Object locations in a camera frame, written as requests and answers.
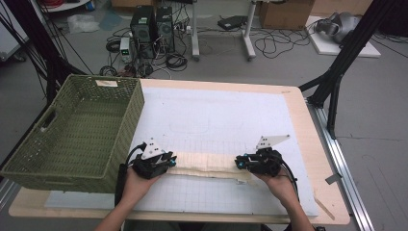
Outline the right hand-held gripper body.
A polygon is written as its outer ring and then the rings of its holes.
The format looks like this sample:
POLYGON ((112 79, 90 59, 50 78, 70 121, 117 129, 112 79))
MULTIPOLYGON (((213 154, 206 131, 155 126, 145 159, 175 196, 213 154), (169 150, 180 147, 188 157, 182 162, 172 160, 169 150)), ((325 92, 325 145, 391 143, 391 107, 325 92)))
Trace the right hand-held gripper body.
POLYGON ((252 173, 277 176, 281 166, 285 164, 282 155, 273 149, 278 143, 286 141, 289 135, 261 136, 257 145, 255 156, 252 160, 255 165, 251 168, 252 173))

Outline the cream printed cloth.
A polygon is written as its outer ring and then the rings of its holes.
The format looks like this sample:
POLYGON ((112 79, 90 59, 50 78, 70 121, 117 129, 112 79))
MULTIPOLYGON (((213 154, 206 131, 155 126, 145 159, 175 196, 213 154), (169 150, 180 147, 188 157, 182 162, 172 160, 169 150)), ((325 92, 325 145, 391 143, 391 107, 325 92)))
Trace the cream printed cloth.
POLYGON ((252 184, 255 176, 246 169, 238 169, 234 154, 216 153, 176 153, 176 166, 168 172, 207 178, 235 179, 241 183, 252 184))

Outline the green woven basket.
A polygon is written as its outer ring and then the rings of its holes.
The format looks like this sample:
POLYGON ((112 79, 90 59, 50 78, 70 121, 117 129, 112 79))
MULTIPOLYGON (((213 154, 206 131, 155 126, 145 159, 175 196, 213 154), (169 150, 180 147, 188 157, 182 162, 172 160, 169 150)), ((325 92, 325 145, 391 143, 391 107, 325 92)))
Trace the green woven basket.
POLYGON ((0 175, 34 190, 113 193, 143 105, 138 79, 70 75, 0 175))

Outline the person's right hand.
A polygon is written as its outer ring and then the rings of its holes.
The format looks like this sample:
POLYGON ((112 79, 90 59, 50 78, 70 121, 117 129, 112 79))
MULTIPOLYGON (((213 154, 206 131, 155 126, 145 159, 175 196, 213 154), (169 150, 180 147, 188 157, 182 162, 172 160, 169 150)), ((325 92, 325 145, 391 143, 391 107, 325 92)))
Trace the person's right hand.
POLYGON ((261 179, 268 186, 270 192, 278 198, 283 205, 297 201, 293 183, 283 169, 281 169, 276 176, 256 174, 256 177, 261 179))

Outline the white grid mat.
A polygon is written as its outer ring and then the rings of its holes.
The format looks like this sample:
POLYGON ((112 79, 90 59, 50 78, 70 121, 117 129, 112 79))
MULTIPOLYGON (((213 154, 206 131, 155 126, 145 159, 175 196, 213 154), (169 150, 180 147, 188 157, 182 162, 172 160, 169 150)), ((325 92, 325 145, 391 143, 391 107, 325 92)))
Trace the white grid mat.
MULTIPOLYGON (((223 90, 183 90, 146 87, 145 104, 134 144, 154 139, 175 154, 209 164, 232 166, 239 155, 253 153, 262 137, 274 136, 273 146, 293 172, 307 216, 318 215, 314 190, 302 160, 288 104, 281 93, 223 90)), ((286 211, 264 182, 180 175, 172 167, 137 204, 139 212, 183 212, 283 216, 286 211)))

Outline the person's dark trousers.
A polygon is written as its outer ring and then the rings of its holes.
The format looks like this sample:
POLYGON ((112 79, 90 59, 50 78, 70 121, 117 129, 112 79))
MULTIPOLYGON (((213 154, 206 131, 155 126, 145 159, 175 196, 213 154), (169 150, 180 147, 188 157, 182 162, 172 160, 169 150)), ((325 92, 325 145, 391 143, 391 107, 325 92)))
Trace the person's dark trousers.
POLYGON ((124 231, 261 231, 260 224, 128 220, 124 231))

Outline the grey tape piece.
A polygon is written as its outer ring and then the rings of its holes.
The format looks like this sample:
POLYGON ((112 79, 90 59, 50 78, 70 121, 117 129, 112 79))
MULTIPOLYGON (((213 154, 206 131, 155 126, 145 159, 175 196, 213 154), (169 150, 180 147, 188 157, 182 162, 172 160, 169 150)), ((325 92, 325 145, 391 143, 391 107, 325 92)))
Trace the grey tape piece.
POLYGON ((333 174, 333 175, 327 177, 327 178, 325 179, 325 182, 326 182, 328 185, 331 185, 331 184, 333 184, 333 183, 335 183, 335 182, 340 181, 342 178, 343 178, 343 177, 341 176, 340 173, 335 173, 335 174, 333 174))

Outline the thin wooden stick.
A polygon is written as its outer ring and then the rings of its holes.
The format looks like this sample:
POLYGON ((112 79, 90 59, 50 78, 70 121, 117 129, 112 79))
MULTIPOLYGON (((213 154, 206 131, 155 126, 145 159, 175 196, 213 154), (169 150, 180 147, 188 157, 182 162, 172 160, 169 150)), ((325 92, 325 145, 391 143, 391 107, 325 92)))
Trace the thin wooden stick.
POLYGON ((319 207, 322 209, 322 211, 332 220, 335 220, 335 216, 326 208, 326 206, 316 197, 314 197, 316 203, 319 205, 319 207))

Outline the small white power supply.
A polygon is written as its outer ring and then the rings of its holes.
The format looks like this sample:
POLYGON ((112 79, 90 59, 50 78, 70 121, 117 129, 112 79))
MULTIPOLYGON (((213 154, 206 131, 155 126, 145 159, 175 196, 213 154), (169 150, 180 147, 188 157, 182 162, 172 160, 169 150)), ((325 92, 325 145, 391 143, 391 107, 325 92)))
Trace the small white power supply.
POLYGON ((131 42, 129 38, 122 38, 120 40, 119 52, 122 61, 129 64, 132 61, 131 42))

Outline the white platform board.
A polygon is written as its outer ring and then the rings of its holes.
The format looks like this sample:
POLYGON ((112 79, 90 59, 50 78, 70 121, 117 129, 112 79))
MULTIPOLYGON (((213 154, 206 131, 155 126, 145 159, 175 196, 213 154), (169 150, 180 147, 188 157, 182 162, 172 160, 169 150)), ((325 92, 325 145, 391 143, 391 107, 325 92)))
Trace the white platform board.
MULTIPOLYGON (((341 51, 340 45, 333 39, 329 38, 325 33, 318 33, 315 31, 318 20, 320 20, 319 16, 309 16, 305 24, 306 32, 320 55, 337 56, 341 51)), ((359 53, 358 57, 378 59, 381 57, 381 54, 370 42, 368 42, 359 53)))

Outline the black flat device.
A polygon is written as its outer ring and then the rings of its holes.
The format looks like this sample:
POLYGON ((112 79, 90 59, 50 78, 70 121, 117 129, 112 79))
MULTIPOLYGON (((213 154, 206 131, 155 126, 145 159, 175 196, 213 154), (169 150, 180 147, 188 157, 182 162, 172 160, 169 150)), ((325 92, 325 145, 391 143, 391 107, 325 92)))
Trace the black flat device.
POLYGON ((227 18, 223 18, 217 22, 217 25, 223 30, 229 31, 232 29, 240 28, 245 25, 247 17, 243 15, 234 15, 227 18))

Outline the grey rounded device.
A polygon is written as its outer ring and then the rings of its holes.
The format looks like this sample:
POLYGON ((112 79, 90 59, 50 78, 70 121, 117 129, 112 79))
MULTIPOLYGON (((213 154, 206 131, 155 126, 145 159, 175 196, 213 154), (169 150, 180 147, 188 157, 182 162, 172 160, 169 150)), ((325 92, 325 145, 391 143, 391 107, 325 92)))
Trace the grey rounded device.
POLYGON ((327 18, 320 19, 315 27, 318 33, 325 33, 336 43, 340 44, 360 22, 360 18, 349 12, 333 13, 327 18))

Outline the clear plastic bag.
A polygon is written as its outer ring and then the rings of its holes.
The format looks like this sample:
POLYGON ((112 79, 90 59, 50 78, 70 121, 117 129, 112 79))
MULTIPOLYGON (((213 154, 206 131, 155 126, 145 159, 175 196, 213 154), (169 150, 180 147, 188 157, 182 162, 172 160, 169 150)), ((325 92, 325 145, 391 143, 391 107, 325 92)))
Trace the clear plastic bag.
POLYGON ((91 33, 100 29, 99 23, 92 15, 75 14, 67 19, 69 32, 71 34, 91 33))

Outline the white cabinet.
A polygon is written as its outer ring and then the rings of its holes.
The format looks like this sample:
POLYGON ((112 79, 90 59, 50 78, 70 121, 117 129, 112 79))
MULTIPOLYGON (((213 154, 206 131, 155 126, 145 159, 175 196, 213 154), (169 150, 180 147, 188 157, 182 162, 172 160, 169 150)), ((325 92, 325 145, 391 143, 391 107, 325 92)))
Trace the white cabinet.
POLYGON ((20 47, 20 44, 6 29, 1 20, 4 20, 7 24, 11 24, 25 41, 28 40, 28 37, 7 5, 5 3, 0 3, 0 62, 5 62, 16 52, 20 47))

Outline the black metal frame stand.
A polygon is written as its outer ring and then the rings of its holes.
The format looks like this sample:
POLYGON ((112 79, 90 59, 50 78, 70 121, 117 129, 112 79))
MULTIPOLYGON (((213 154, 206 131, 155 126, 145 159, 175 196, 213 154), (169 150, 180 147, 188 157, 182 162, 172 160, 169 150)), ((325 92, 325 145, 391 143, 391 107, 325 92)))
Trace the black metal frame stand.
POLYGON ((70 74, 86 75, 86 72, 70 64, 67 59, 58 51, 51 37, 46 32, 43 24, 30 0, 0 0, 0 9, 7 6, 22 30, 27 35, 29 41, 42 58, 42 62, 32 54, 32 49, 23 40, 22 36, 15 30, 12 23, 0 13, 0 22, 12 35, 17 43, 25 50, 29 56, 38 77, 46 81, 45 97, 47 104, 57 95, 61 85, 70 74))
POLYGON ((330 98, 326 130, 334 140, 336 139, 335 124, 341 81, 378 26, 399 1, 372 0, 356 29, 351 33, 349 40, 345 43, 330 67, 319 77, 299 87, 301 91, 311 89, 312 87, 317 88, 307 98, 307 102, 315 108, 321 109, 325 100, 330 98))

